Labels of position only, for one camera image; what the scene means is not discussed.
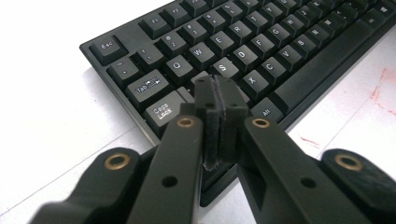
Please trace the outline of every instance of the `hole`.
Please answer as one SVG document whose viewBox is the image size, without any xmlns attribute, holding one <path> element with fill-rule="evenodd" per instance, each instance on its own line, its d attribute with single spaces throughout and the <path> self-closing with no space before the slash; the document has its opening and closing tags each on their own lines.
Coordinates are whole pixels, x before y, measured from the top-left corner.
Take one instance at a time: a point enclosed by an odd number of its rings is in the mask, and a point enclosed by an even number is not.
<svg viewBox="0 0 396 224">
<path fill-rule="evenodd" d="M 211 104 L 211 103 L 207 103 L 207 104 L 205 104 L 205 106 L 208 107 L 208 108 L 213 108 L 213 107 L 215 107 L 215 105 L 213 105 L 213 104 Z"/>
<path fill-rule="evenodd" d="M 313 189 L 314 187 L 317 186 L 315 180 L 308 177 L 301 178 L 301 183 L 303 184 L 304 187 L 307 187 L 309 189 Z"/>
<path fill-rule="evenodd" d="M 105 167 L 107 170 L 119 170 L 125 167 L 129 163 L 129 156 L 123 153 L 116 153 L 114 155 L 109 156 L 105 160 Z"/>
<path fill-rule="evenodd" d="M 166 188 L 172 188 L 177 184 L 177 178 L 169 175 L 163 179 L 163 186 Z"/>
<path fill-rule="evenodd" d="M 363 164 L 358 159 L 347 154 L 336 155 L 335 162 L 351 171 L 360 171 L 363 168 Z"/>
<path fill-rule="evenodd" d="M 270 126 L 270 122 L 266 119 L 254 119 L 253 124 L 259 128 L 268 128 Z"/>
<path fill-rule="evenodd" d="M 177 121 L 177 125 L 183 128 L 190 128 L 192 125 L 194 125 L 194 120 L 193 119 L 179 119 Z"/>
</svg>

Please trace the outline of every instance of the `white tabletop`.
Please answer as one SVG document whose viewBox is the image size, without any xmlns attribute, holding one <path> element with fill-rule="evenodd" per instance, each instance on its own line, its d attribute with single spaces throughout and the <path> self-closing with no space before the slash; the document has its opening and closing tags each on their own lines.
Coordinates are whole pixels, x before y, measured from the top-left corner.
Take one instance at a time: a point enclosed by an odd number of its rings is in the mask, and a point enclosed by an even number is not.
<svg viewBox="0 0 396 224">
<path fill-rule="evenodd" d="M 65 199 L 101 152 L 150 148 L 79 45 L 169 0 L 7 1 L 0 37 L 0 223 Z M 396 27 L 289 130 L 310 156 L 359 152 L 396 179 Z M 254 223 L 235 180 L 200 223 Z"/>
</svg>

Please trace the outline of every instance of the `keyboard frame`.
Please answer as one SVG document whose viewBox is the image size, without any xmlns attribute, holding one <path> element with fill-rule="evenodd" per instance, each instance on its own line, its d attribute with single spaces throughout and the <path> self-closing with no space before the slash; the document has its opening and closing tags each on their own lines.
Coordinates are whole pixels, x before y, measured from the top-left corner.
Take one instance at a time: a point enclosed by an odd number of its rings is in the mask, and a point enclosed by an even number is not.
<svg viewBox="0 0 396 224">
<path fill-rule="evenodd" d="M 132 21 L 128 21 L 124 23 L 123 25 L 116 27 L 102 35 L 99 35 L 79 46 L 81 52 L 84 54 L 84 56 L 87 58 L 87 60 L 90 62 L 94 70 L 97 72 L 97 74 L 102 78 L 102 80 L 107 84 L 107 86 L 111 89 L 113 94 L 117 97 L 119 102 L 122 104 L 122 106 L 126 109 L 127 113 L 129 116 L 132 118 L 132 120 L 136 123 L 136 125 L 139 127 L 139 129 L 143 132 L 143 134 L 147 137 L 147 139 L 150 141 L 150 143 L 155 147 L 161 143 L 161 140 L 156 136 L 156 134 L 150 129 L 150 127 L 147 125 L 145 120 L 141 117 L 141 115 L 136 111 L 134 106 L 131 104 L 131 102 L 128 100 L 128 98 L 125 96 L 125 94 L 122 92 L 122 90 L 118 87 L 118 85 L 115 83 L 115 81 L 112 79 L 112 77 L 108 74 L 107 68 L 110 66 L 110 64 L 106 66 L 102 66 L 99 61 L 96 59 L 96 57 L 93 55 L 93 53 L 90 50 L 90 46 L 92 45 L 93 41 L 97 38 L 100 38 L 102 36 L 106 35 L 115 35 L 120 42 L 125 46 L 124 42 L 122 39 L 125 39 L 125 35 L 120 35 L 120 30 L 124 29 L 125 27 L 134 27 L 137 26 L 139 27 L 138 23 L 148 14 L 150 13 L 160 13 L 163 11 L 163 9 L 171 4 L 174 4 L 175 2 L 181 3 L 182 0 L 177 0 L 173 1 L 171 3 L 168 3 L 166 5 L 163 5 L 162 7 L 158 7 L 157 9 L 154 9 L 148 13 L 146 13 L 143 16 L 137 17 Z M 200 18 L 200 16 L 192 19 L 192 21 L 196 21 Z M 330 91 L 333 86 L 335 86 L 338 81 L 341 80 L 341 77 L 343 74 L 346 73 L 346 71 L 353 66 L 354 63 L 356 63 L 368 50 L 393 26 L 396 24 L 396 15 L 394 15 L 389 21 L 387 21 L 381 28 L 378 29 L 378 31 L 372 35 L 372 37 L 364 42 L 358 50 L 356 50 L 354 53 L 350 55 L 350 57 L 344 61 L 337 69 L 335 69 L 317 88 L 312 91 L 302 102 L 300 102 L 285 118 L 280 121 L 279 125 L 281 128 L 283 128 L 285 131 L 292 127 L 294 123 L 297 123 L 301 118 L 304 117 L 304 115 L 309 112 L 310 108 L 314 107 L 315 104 L 325 96 L 325 93 Z M 173 30 L 178 30 L 180 29 L 182 25 L 179 27 L 173 29 Z M 144 36 L 145 38 L 142 38 L 142 40 L 147 40 L 149 37 L 146 35 L 146 33 L 142 29 L 137 29 L 133 31 L 133 34 L 136 36 Z M 149 43 L 156 43 L 161 37 L 158 37 L 154 40 L 150 40 L 150 42 L 144 42 L 144 44 L 149 44 Z M 143 41 L 139 42 L 136 41 L 134 43 L 128 43 L 127 49 L 137 49 L 138 47 L 142 46 Z M 132 55 L 135 54 L 135 51 L 129 51 L 127 55 L 123 57 L 131 57 Z M 219 196 L 220 193 L 222 193 L 235 179 L 237 178 L 236 176 L 236 165 L 234 165 L 226 174 L 224 174 L 216 183 L 214 183 L 210 189 L 206 191 L 201 192 L 201 201 L 200 205 L 202 207 L 208 206 L 213 200 L 216 199 L 216 197 Z"/>
</svg>

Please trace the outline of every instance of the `computer keyboard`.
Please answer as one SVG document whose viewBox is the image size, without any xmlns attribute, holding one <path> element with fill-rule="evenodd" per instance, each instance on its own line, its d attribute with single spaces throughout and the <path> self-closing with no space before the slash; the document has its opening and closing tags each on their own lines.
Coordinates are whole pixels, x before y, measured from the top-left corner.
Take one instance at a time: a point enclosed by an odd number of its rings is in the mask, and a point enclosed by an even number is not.
<svg viewBox="0 0 396 224">
<path fill-rule="evenodd" d="M 395 12 L 394 0 L 178 0 L 80 49 L 156 146 L 202 76 L 234 80 L 253 115 L 286 130 L 395 24 Z M 201 206 L 235 178 L 233 164 L 204 171 Z"/>
</svg>

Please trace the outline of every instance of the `red mark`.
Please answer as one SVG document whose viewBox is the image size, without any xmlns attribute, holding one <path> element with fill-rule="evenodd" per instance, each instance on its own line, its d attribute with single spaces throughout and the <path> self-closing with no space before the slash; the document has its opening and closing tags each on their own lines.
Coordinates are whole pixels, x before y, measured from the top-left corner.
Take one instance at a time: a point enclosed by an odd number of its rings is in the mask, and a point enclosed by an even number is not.
<svg viewBox="0 0 396 224">
<path fill-rule="evenodd" d="M 396 115 L 396 71 L 384 68 L 381 77 L 376 84 L 371 99 L 380 108 L 388 110 L 389 113 Z"/>
<path fill-rule="evenodd" d="M 306 143 L 309 143 L 309 145 L 311 145 L 312 147 L 319 148 L 319 143 L 314 142 L 309 139 L 306 139 L 306 138 L 303 138 L 303 137 L 300 137 L 300 138 L 301 138 L 301 140 L 305 141 Z"/>
</svg>

